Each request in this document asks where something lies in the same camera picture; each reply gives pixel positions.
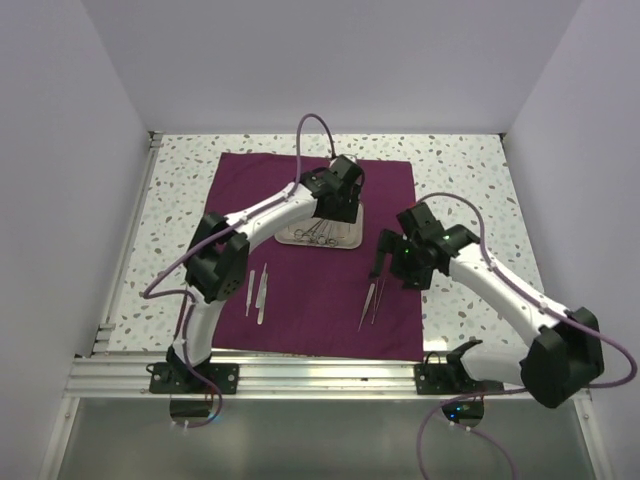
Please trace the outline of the large silver tweezers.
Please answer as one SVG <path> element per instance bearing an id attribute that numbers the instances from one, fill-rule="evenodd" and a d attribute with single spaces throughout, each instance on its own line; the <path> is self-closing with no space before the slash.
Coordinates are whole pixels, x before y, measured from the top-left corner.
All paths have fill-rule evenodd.
<path id="1" fill-rule="evenodd" d="M 266 292 L 268 284 L 268 272 L 267 264 L 264 264 L 263 271 L 260 278 L 258 295 L 256 298 L 256 308 L 258 309 L 257 324 L 261 325 L 264 320 L 264 307 L 266 301 Z"/>

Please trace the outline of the steel instrument tray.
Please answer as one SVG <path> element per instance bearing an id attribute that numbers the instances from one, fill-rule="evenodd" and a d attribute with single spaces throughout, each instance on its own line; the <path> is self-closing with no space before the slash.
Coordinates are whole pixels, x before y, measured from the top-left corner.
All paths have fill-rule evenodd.
<path id="1" fill-rule="evenodd" d="M 361 245 L 363 231 L 364 205 L 360 202 L 353 224 L 311 218 L 281 230 L 275 240 L 290 246 L 353 250 Z"/>

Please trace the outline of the small silver tweezers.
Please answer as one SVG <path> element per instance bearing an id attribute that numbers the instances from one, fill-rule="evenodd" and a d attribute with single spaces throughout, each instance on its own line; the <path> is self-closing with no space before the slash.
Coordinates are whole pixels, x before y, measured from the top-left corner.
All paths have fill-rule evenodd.
<path id="1" fill-rule="evenodd" d="M 247 283 L 246 301 L 245 301 L 245 317 L 249 316 L 249 312 L 251 309 L 254 281 L 255 281 L 255 270 L 250 270 L 248 283 Z"/>

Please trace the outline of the pointed silver tweezers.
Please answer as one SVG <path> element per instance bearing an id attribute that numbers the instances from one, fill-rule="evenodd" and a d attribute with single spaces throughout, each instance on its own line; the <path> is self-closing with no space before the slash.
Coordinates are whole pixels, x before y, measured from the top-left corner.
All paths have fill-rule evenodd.
<path id="1" fill-rule="evenodd" d="M 364 301 L 364 305 L 360 314 L 358 323 L 358 330 L 362 329 L 365 319 L 370 316 L 370 324 L 375 323 L 379 307 L 382 300 L 382 295 L 386 286 L 386 279 L 377 279 L 374 283 L 371 283 Z"/>

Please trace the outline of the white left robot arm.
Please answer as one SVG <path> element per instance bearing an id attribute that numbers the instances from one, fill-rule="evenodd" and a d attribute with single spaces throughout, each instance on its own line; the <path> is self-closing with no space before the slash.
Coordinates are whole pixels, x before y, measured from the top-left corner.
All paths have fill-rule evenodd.
<path id="1" fill-rule="evenodd" d="M 226 302 L 245 283 L 250 254 L 308 219 L 355 223 L 364 183 L 362 167 L 340 155 L 327 167 L 299 171 L 282 190 L 246 209 L 201 219 L 181 261 L 192 298 L 166 356 L 175 384 L 189 393 L 213 389 L 207 369 L 212 340 Z"/>

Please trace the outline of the maroon surgical cloth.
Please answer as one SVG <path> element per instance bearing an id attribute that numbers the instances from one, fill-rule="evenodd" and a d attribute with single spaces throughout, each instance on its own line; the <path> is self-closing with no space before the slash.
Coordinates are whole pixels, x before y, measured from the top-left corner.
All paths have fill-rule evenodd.
<path id="1" fill-rule="evenodd" d="M 361 314 L 370 288 L 379 234 L 397 230 L 398 213 L 416 199 L 412 166 L 407 161 L 361 161 L 365 185 L 364 238 L 353 250 L 262 243 L 248 267 L 266 272 L 264 318 L 245 311 L 245 284 L 226 303 L 218 322 L 216 348 L 419 361 L 423 355 L 421 294 L 403 288 L 389 274 L 377 312 Z"/>

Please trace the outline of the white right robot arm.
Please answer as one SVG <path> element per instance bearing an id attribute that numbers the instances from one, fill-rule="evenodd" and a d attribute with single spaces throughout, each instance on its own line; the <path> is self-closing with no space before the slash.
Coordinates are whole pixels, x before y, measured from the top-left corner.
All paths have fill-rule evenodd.
<path id="1" fill-rule="evenodd" d="M 460 224 L 444 228 L 423 202 L 397 220 L 399 232 L 379 234 L 371 277 L 387 268 L 403 288 L 427 290 L 439 272 L 485 301 L 525 347 L 499 352 L 469 340 L 441 364 L 418 365 L 417 376 L 448 393 L 519 385 L 543 406 L 556 408 L 603 373 L 599 324 L 590 310 L 570 310 L 538 292 L 491 256 L 480 236 Z"/>

